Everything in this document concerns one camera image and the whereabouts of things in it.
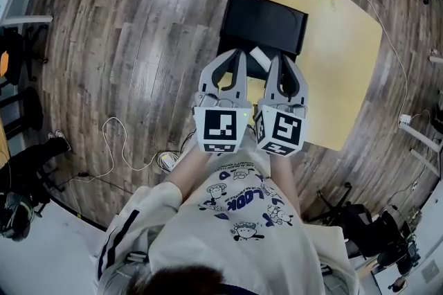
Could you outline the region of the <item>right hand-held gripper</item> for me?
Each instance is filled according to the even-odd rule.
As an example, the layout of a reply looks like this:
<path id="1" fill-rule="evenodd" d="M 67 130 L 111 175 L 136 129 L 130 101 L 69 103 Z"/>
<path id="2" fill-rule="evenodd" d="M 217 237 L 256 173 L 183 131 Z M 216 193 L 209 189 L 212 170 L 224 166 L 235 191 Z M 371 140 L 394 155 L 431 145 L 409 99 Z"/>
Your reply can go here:
<path id="1" fill-rule="evenodd" d="M 287 102 L 276 102 L 282 95 Z M 280 67 L 280 57 L 275 56 L 254 117 L 259 150 L 283 157 L 302 150 L 307 135 L 307 95 L 306 80 L 295 62 L 281 55 Z"/>

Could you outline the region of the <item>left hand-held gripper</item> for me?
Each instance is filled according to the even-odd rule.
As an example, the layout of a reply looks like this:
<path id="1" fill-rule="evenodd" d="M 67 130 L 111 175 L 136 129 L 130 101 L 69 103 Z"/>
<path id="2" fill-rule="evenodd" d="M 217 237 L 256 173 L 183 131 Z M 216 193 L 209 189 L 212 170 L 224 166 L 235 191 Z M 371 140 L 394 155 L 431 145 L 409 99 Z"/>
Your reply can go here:
<path id="1" fill-rule="evenodd" d="M 232 67 L 231 83 L 219 82 Z M 251 103 L 246 100 L 246 54 L 232 49 L 218 55 L 201 72 L 192 109 L 197 129 L 197 142 L 207 153 L 235 153 L 242 143 Z"/>

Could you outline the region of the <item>small white cylinder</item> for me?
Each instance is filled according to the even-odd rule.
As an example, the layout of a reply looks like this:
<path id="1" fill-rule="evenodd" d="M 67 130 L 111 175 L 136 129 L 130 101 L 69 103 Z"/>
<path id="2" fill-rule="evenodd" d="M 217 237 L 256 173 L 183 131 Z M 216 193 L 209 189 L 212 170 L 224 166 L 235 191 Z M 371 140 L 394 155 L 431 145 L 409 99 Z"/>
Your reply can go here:
<path id="1" fill-rule="evenodd" d="M 264 71 L 269 71 L 271 67 L 271 60 L 258 46 L 251 50 L 249 54 L 263 68 Z"/>

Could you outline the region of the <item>black box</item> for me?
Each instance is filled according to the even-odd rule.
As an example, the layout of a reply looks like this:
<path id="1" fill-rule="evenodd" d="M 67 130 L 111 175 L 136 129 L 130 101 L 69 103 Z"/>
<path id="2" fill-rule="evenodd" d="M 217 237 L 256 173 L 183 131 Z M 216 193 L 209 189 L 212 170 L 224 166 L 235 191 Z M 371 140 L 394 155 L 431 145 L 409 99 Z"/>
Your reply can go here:
<path id="1" fill-rule="evenodd" d="M 248 77 L 265 80 L 267 72 L 251 51 L 259 48 L 269 59 L 283 53 L 295 61 L 302 50 L 308 17 L 270 0 L 228 0 L 217 54 L 232 49 L 244 51 Z"/>

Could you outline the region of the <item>person's left forearm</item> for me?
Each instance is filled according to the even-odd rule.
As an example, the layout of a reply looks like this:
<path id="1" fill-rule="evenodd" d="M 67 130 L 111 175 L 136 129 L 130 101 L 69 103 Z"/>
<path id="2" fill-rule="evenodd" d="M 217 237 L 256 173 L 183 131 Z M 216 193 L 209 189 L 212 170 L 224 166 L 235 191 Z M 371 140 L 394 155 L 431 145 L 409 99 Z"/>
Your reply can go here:
<path id="1" fill-rule="evenodd" d="M 212 154 L 202 152 L 197 145 L 183 157 L 172 172 L 165 178 L 165 183 L 174 185 L 181 194 L 181 200 L 185 201 L 192 194 L 192 190 L 204 173 L 206 164 Z"/>

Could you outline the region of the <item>person's right forearm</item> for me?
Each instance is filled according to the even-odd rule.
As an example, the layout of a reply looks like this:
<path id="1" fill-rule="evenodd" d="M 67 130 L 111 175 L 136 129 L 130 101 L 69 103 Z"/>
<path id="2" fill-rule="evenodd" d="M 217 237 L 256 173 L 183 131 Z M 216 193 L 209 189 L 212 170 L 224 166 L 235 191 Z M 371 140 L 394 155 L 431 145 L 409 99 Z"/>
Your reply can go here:
<path id="1" fill-rule="evenodd" d="M 300 216 L 300 202 L 296 190 L 296 180 L 289 157 L 270 155 L 271 178 Z"/>

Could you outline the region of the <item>white floor power strip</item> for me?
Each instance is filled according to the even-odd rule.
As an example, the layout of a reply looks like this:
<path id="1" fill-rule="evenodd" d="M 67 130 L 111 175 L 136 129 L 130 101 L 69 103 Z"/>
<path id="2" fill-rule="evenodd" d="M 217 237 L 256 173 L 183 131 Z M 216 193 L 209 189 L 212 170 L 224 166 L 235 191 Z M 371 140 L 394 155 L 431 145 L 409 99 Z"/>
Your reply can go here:
<path id="1" fill-rule="evenodd" d="M 175 151 L 162 151 L 156 154 L 157 166 L 167 174 L 172 171 L 178 159 L 179 156 Z"/>

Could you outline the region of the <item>white printed shirt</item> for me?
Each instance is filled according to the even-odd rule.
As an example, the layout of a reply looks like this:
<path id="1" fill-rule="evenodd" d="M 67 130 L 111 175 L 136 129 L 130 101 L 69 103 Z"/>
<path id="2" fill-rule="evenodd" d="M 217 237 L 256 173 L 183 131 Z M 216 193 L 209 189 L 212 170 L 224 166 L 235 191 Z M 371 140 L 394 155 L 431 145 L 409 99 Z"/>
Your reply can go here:
<path id="1" fill-rule="evenodd" d="M 363 295 L 343 231 L 305 224 L 252 142 L 210 153 L 187 200 L 163 180 L 112 220 L 97 295 Z"/>

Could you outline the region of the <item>black stool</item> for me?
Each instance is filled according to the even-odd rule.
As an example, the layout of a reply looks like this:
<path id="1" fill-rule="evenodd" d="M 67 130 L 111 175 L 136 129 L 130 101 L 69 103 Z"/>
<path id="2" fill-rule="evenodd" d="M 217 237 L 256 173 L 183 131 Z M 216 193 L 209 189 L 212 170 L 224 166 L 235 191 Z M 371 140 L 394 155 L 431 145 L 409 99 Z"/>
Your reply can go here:
<path id="1" fill-rule="evenodd" d="M 43 127 L 43 111 L 37 91 L 27 87 L 24 91 L 3 100 L 0 100 L 0 109 L 14 102 L 23 101 L 23 115 L 4 126 L 3 130 L 7 140 L 27 129 L 40 131 Z"/>

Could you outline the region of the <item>black helmet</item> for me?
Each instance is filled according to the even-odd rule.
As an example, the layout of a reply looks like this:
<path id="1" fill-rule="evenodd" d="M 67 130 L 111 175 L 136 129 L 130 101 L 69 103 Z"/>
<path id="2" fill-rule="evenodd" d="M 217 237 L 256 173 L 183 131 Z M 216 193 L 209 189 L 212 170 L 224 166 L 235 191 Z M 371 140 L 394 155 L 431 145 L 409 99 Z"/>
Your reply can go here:
<path id="1" fill-rule="evenodd" d="M 21 242 L 29 234 L 33 217 L 31 202 L 24 195 L 9 192 L 0 210 L 0 236 Z"/>

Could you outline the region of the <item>white curved desk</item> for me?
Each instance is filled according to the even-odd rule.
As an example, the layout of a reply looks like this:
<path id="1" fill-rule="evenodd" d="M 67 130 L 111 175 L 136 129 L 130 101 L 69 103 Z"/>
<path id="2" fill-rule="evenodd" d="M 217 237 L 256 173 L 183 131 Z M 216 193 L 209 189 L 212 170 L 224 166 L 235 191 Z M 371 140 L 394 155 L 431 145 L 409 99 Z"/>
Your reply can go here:
<path id="1" fill-rule="evenodd" d="M 104 236 L 49 203 L 25 240 L 0 237 L 0 289 L 6 295 L 95 295 L 95 255 Z"/>

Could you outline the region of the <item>white desk frame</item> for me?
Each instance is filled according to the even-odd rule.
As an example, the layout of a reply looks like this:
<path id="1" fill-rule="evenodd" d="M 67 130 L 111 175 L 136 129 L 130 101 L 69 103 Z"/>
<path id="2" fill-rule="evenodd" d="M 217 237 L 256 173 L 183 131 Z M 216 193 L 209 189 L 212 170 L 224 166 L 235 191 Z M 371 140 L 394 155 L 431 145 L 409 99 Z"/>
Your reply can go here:
<path id="1" fill-rule="evenodd" d="M 424 144 L 424 147 L 428 148 L 430 151 L 436 153 L 437 162 L 432 164 L 426 157 L 422 156 L 418 151 L 411 149 L 410 153 L 420 161 L 426 168 L 428 168 L 438 179 L 443 177 L 443 137 L 441 141 L 435 142 L 429 137 L 425 136 L 421 132 L 417 131 L 410 125 L 399 126 L 400 129 L 409 133 L 411 136 L 416 138 L 418 141 Z"/>

